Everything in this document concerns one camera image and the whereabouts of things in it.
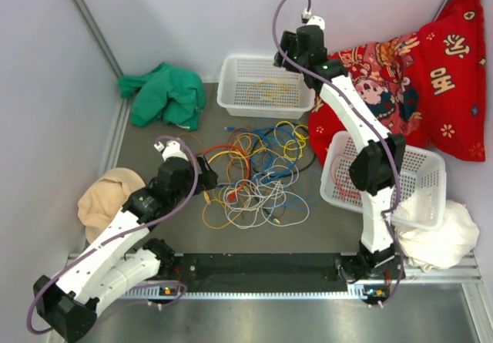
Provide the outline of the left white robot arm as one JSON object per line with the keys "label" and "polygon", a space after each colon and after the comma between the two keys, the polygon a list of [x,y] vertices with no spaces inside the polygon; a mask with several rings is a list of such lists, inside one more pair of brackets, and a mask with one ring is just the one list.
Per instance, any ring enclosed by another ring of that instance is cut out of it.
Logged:
{"label": "left white robot arm", "polygon": [[129,195],[90,247],[66,269],[34,283],[30,314],[37,314],[65,341],[80,341],[116,299],[146,279],[174,272],[172,251],[162,240],[148,240],[132,259],[123,256],[192,196],[215,188],[217,181],[204,156],[191,161],[181,151],[164,154],[157,175]]}

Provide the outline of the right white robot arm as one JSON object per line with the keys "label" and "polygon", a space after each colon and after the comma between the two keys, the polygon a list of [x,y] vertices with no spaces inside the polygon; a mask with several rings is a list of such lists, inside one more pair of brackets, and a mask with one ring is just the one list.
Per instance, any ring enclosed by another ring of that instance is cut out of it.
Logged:
{"label": "right white robot arm", "polygon": [[396,254],[390,221],[401,199],[399,173],[406,140],[376,119],[342,62],[328,57],[319,25],[303,25],[273,40],[275,66],[302,74],[305,85],[335,112],[353,140],[357,157],[349,174],[361,193],[364,221],[357,259],[365,276],[379,277]]}

